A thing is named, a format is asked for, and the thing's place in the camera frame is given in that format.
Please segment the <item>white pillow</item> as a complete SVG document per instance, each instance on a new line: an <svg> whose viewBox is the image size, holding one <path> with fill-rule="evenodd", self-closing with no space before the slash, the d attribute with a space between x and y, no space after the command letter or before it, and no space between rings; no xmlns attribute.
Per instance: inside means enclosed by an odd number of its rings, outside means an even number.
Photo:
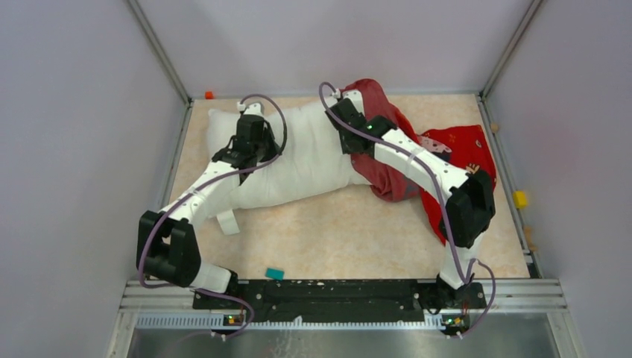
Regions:
<svg viewBox="0 0 632 358"><path fill-rule="evenodd" d="M250 174L209 214L209 219L231 210L273 207L350 185L367 185L368 179L343 153L339 135L319 101L265 115L277 144L286 144L274 163Z"/></svg>

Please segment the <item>red patterned pillowcase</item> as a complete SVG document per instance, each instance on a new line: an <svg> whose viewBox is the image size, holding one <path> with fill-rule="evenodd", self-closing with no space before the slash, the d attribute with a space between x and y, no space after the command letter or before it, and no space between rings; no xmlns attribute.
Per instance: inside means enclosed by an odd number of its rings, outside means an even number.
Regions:
<svg viewBox="0 0 632 358"><path fill-rule="evenodd" d="M389 102L377 81L369 78L360 79L344 87L344 91L349 90L358 90L362 94L367 119L378 115L388 118L409 138L435 156L471 173L483 170L489 174L493 185L496 185L496 167L482 126L469 125L429 129L417 134L399 108ZM375 161L366 154L352 154L351 163L354 170L369 181L373 193L384 201L398 202L415 195L419 196L432 230L440 242L443 245L446 244L445 234L440 229L442 215L439 204L429 193L405 178L397 170Z"/></svg>

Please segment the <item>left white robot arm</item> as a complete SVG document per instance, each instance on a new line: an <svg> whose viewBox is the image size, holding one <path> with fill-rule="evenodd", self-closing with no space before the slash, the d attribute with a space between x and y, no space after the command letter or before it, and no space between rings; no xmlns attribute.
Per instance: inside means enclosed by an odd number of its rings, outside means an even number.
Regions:
<svg viewBox="0 0 632 358"><path fill-rule="evenodd" d="M230 193L281 153L262 104L238 108L236 132L202 175L159 212L148 210L141 216L136 258L140 278L152 276L165 284L210 291L211 299L225 309L238 301L235 278L229 269L202 260L195 228L221 214L220 206Z"/></svg>

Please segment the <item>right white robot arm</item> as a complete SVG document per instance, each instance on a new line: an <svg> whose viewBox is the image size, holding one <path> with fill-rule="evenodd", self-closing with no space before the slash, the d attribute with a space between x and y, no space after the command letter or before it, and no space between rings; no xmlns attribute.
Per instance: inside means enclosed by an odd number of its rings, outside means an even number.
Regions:
<svg viewBox="0 0 632 358"><path fill-rule="evenodd" d="M457 307L467 298L479 243L496 213L493 177L484 169L469 172L455 166L425 147L386 97L374 100L359 90L337 89L319 99L341 152L380 198L400 201L419 192L435 204L435 232L445 243L437 298L446 307Z"/></svg>

